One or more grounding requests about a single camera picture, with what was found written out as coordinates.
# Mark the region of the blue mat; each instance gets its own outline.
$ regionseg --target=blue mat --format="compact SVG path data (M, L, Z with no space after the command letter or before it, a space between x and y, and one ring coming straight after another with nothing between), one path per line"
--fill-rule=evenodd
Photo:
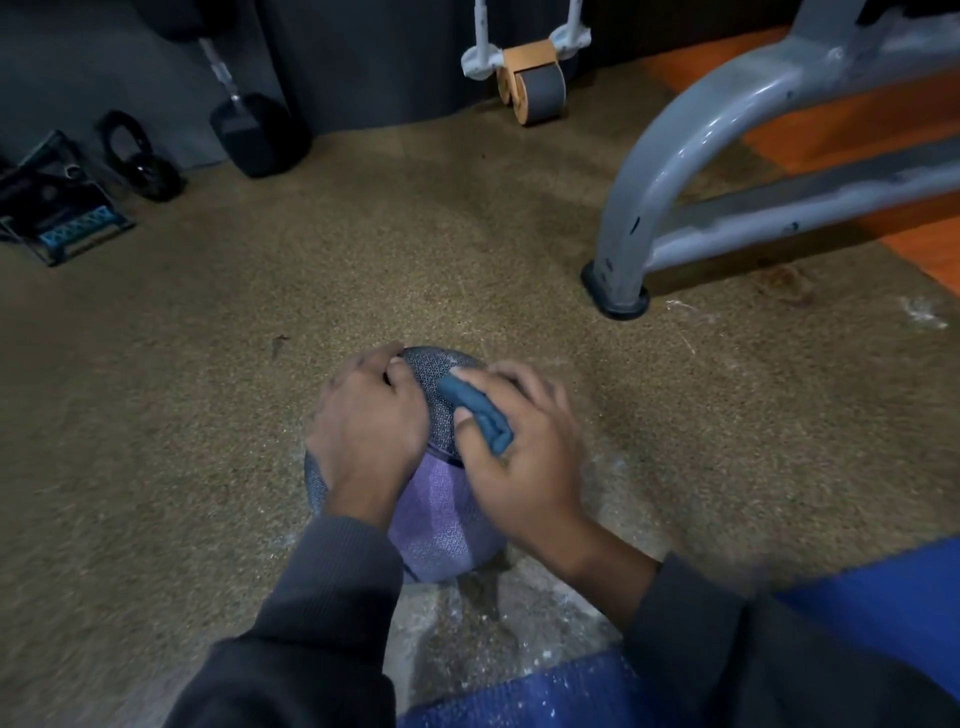
M916 667L960 700L960 539L947 539L780 596L839 638ZM400 728L676 728L618 649L456 700L415 708Z

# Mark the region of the dark gray sleeve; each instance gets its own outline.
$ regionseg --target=dark gray sleeve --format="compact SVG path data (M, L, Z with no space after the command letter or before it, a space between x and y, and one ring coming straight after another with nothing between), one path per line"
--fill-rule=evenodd
M403 582L387 537L348 518L307 526L253 628L210 650L168 728L393 726L383 653Z
M727 592L674 556L624 649L655 691L707 725L960 726L960 706L914 668L834 639L769 595Z

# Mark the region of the black kettlebell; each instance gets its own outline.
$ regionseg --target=black kettlebell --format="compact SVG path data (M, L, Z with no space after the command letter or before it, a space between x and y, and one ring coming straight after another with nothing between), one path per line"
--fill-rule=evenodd
M120 129L132 137L138 150L126 159L113 149L113 135ZM97 122L97 134L104 148L107 166L140 197L165 203L183 191L185 182L180 172L167 159L154 153L154 145L150 143L147 133L128 113L116 109L108 112Z

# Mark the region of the black dumbbell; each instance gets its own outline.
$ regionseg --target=black dumbbell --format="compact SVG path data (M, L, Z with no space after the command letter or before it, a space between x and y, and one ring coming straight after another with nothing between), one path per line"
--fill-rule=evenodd
M210 113L227 155L248 177L285 172L310 149L310 134L282 104L262 93L241 93L211 37L233 24L232 0L133 0L144 22L175 42L197 40L229 100Z

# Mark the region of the gym bench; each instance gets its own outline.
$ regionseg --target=gym bench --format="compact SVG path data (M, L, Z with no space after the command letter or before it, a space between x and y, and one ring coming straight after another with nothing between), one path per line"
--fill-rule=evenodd
M581 280L618 320L649 306L647 273L960 189L960 136L674 206L731 142L797 109L960 64L960 0L805 0L779 43L680 94L620 168Z

